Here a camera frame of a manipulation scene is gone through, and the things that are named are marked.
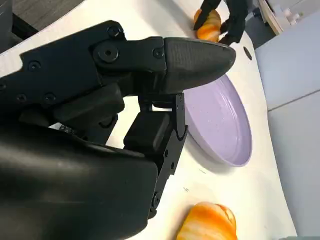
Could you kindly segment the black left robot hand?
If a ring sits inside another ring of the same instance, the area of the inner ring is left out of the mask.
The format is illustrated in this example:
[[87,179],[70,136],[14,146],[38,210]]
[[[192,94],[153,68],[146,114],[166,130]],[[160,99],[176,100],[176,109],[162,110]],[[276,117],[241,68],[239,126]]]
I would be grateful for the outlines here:
[[219,42],[224,45],[239,43],[245,31],[246,17],[251,0],[227,0],[229,17],[222,22],[216,8],[220,0],[204,0],[194,15],[193,30],[200,40]]

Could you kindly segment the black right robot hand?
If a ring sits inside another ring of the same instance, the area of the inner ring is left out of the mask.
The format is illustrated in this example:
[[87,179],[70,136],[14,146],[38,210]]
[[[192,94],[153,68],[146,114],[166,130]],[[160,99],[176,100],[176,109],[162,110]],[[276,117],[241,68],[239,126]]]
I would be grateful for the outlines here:
[[186,140],[184,90],[234,64],[230,46],[112,20],[20,56],[0,79],[0,237],[123,240],[157,207]]

